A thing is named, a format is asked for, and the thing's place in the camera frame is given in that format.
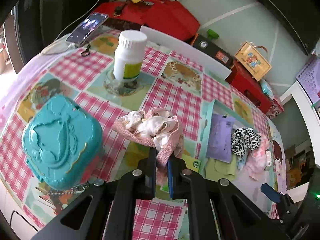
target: black television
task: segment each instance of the black television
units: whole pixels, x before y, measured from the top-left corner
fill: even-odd
[[[258,0],[309,55],[320,38],[320,0]]]

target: white pill bottle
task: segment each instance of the white pill bottle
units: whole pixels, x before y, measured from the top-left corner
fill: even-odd
[[[131,82],[138,77],[146,44],[147,36],[140,31],[126,30],[120,33],[113,69],[116,80]]]

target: white cable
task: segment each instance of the white cable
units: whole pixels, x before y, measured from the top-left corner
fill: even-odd
[[[63,33],[65,31],[66,28],[68,28],[70,25],[74,24],[76,21],[80,20],[83,16],[85,16],[88,12],[90,12],[99,2],[100,0],[98,0],[94,6],[92,6],[84,15],[80,16],[78,19],[76,19],[75,21],[73,21],[72,23],[70,23],[67,27],[65,27],[60,33],[59,35],[56,37],[56,39],[54,40],[54,42],[59,38],[59,36],[61,35],[61,33]]]

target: yellow wooden box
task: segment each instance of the yellow wooden box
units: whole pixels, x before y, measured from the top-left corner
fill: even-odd
[[[262,48],[268,53],[265,47],[253,46],[246,41],[235,54],[235,58],[244,65],[244,67],[257,81],[259,81],[265,74],[267,74],[272,66],[256,48]]]

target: green cloth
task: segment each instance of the green cloth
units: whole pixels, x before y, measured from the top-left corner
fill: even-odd
[[[205,178],[213,181],[218,181],[219,179],[228,179],[230,181],[236,178],[236,156],[232,154],[231,163],[225,163],[219,160],[210,158],[205,169]]]

